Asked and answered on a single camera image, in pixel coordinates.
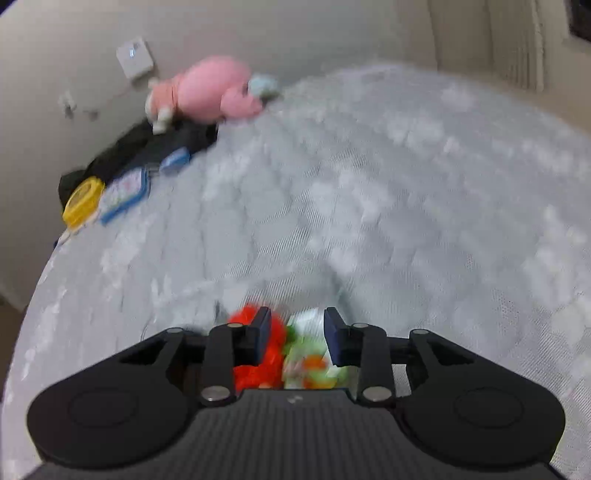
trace metal screw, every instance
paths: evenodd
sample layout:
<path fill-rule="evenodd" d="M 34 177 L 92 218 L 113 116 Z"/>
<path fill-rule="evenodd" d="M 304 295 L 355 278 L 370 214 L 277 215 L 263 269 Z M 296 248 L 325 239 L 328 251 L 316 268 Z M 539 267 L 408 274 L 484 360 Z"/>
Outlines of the metal screw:
<path fill-rule="evenodd" d="M 201 396 L 207 401 L 220 401 L 228 398 L 230 391 L 221 385 L 213 385 L 201 390 Z"/>
<path fill-rule="evenodd" d="M 386 387 L 368 387 L 363 396 L 369 401 L 384 401 L 392 396 L 392 392 Z"/>

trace mattress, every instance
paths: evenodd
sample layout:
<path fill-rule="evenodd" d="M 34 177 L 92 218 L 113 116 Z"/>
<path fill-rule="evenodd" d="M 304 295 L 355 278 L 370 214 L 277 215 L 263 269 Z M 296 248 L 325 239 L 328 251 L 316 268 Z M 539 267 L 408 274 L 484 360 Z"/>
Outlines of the mattress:
<path fill-rule="evenodd" d="M 589 152 L 453 77 L 376 64 L 302 80 L 54 251 L 6 386 L 4 478 L 39 464 L 25 416 L 43 388 L 248 299 L 425 327 L 545 385 L 567 417 L 553 465 L 591 478 Z"/>

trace wall outlet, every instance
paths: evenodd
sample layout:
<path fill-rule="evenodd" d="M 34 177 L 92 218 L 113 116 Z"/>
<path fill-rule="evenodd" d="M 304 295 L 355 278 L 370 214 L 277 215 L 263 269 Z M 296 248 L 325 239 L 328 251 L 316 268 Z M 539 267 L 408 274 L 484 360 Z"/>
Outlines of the wall outlet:
<path fill-rule="evenodd" d="M 154 69 L 152 56 L 141 37 L 117 48 L 117 59 L 129 80 L 135 80 Z"/>

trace yellow container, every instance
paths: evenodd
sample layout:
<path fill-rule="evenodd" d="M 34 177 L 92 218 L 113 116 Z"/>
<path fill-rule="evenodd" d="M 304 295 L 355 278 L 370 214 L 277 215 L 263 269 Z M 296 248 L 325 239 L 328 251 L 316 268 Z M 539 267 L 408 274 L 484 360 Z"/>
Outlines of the yellow container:
<path fill-rule="evenodd" d="M 61 216 L 69 230 L 78 228 L 95 212 L 104 189 L 105 184 L 96 177 L 90 177 L 78 185 Z"/>

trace toy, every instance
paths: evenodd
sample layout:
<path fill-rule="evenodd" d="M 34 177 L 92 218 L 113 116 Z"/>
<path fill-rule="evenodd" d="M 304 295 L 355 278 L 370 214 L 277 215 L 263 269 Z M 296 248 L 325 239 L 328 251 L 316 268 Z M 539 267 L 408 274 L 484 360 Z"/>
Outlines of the toy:
<path fill-rule="evenodd" d="M 187 147 L 181 147 L 172 152 L 160 164 L 158 171 L 166 176 L 177 174 L 191 161 L 191 154 Z"/>
<path fill-rule="evenodd" d="M 228 323 L 241 323 L 250 325 L 258 308 L 254 305 L 246 305 L 242 310 L 230 317 Z M 271 333 L 265 350 L 265 356 L 260 365 L 252 367 L 241 365 L 234 367 L 234 379 L 236 391 L 245 388 L 281 388 L 281 371 L 283 367 L 283 346 L 285 344 L 286 331 L 281 318 L 274 312 L 271 313 Z"/>
<path fill-rule="evenodd" d="M 284 353 L 285 389 L 324 390 L 348 386 L 349 368 L 333 365 L 330 358 L 321 310 L 305 310 L 290 317 Z"/>
<path fill-rule="evenodd" d="M 150 177 L 143 167 L 134 168 L 114 180 L 100 199 L 100 222 L 106 225 L 131 208 L 148 194 L 149 188 Z"/>
<path fill-rule="evenodd" d="M 78 187 L 66 203 L 62 218 L 68 230 L 72 231 L 82 226 L 99 206 L 100 195 L 105 184 L 96 177 L 89 177 Z"/>
<path fill-rule="evenodd" d="M 170 80 L 149 85 L 145 112 L 154 134 L 165 132 L 177 114 L 201 123 L 256 116 L 263 110 L 262 98 L 278 91 L 275 79 L 253 76 L 247 65 L 231 57 L 208 57 Z"/>

